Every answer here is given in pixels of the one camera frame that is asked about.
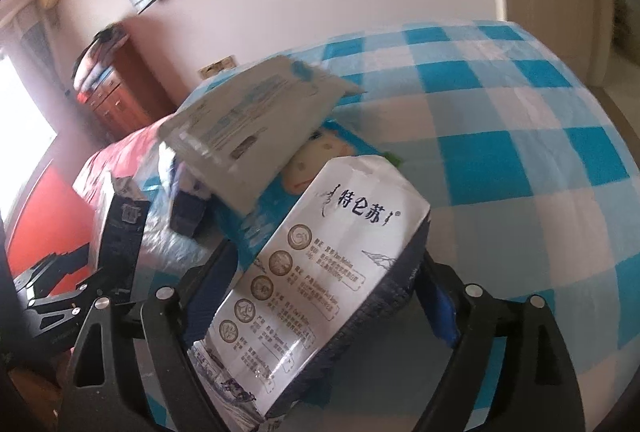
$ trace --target tablecloth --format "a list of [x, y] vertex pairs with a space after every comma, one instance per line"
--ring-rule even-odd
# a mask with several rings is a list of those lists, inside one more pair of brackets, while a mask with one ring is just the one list
[[[387, 27], [283, 54], [362, 86], [334, 117], [401, 158], [433, 207], [437, 262], [495, 297], [548, 301], [593, 428], [640, 364], [640, 177], [596, 99], [509, 23]], [[497, 339], [471, 424], [486, 416], [503, 352]], [[362, 336], [282, 430], [411, 430], [448, 357], [412, 301]]]

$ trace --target red bedspread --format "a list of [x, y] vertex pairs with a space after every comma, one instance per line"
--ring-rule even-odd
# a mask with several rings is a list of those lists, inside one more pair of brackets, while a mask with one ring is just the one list
[[165, 118], [141, 128], [92, 155], [78, 174], [74, 182], [74, 190], [95, 210], [100, 199], [98, 194], [102, 172], [108, 169], [116, 177], [133, 176], [146, 153], [156, 142], [158, 126], [164, 120]]

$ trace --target bright window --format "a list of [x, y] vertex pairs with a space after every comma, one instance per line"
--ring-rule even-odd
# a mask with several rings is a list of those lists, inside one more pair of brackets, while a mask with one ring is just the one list
[[55, 137], [11, 60], [0, 54], [0, 214], [5, 221]]

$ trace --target qr code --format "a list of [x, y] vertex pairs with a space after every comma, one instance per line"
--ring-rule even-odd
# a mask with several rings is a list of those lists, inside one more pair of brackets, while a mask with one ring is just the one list
[[136, 224], [138, 216], [140, 215], [140, 208], [131, 205], [122, 205], [122, 221], [129, 224]]

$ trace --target metal bolt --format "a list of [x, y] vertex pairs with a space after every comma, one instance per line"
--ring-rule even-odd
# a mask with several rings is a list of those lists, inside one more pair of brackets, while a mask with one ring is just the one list
[[100, 297], [94, 302], [94, 306], [96, 309], [106, 309], [110, 303], [111, 301], [107, 297]]
[[538, 309], [542, 309], [546, 304], [545, 299], [540, 295], [533, 295], [533, 297], [529, 299], [529, 302], [531, 302], [533, 307], [537, 307]]
[[480, 298], [482, 296], [482, 288], [477, 284], [469, 284], [465, 287], [466, 294], [473, 298]]
[[164, 286], [161, 287], [158, 291], [156, 291], [156, 298], [158, 300], [168, 300], [174, 295], [174, 288]]

